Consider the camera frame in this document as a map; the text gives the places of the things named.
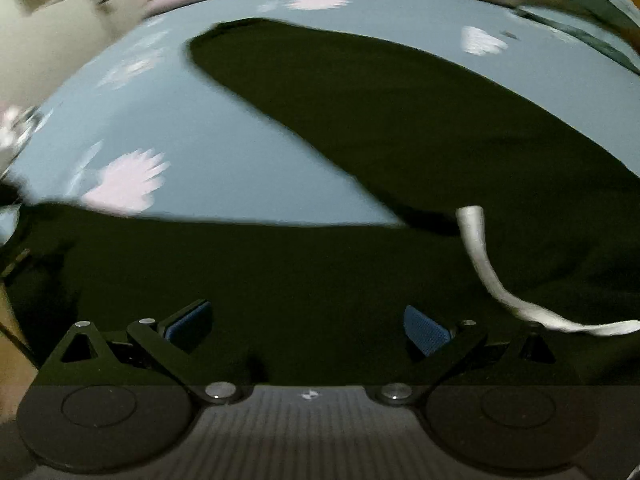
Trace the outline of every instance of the white drawstring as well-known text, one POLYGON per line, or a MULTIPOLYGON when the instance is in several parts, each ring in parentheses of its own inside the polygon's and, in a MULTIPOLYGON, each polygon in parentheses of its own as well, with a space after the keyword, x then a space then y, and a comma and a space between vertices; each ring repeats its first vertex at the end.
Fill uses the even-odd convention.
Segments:
POLYGON ((514 316, 542 324, 549 330, 560 332, 585 332, 597 336, 623 335, 640 330, 640 321, 619 321, 604 325, 583 325, 569 321, 555 312, 528 303, 505 290, 493 270, 484 243, 484 215, 480 206, 463 207, 457 211, 458 225, 466 252, 489 293, 514 316))

